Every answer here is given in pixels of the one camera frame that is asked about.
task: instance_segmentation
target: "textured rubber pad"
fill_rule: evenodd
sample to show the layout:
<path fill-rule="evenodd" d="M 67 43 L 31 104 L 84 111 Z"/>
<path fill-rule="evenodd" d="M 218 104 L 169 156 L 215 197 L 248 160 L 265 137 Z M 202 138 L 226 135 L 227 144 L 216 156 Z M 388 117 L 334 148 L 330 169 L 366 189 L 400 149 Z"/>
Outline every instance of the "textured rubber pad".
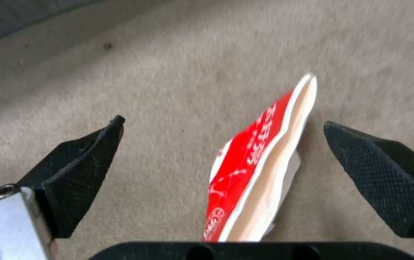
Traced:
<path fill-rule="evenodd" d="M 329 147 L 359 192 L 400 237 L 414 237 L 414 151 L 333 122 Z"/>
<path fill-rule="evenodd" d="M 121 116 L 90 135 L 58 145 L 19 182 L 35 190 L 54 238 L 69 238 L 104 181 L 121 138 Z"/>

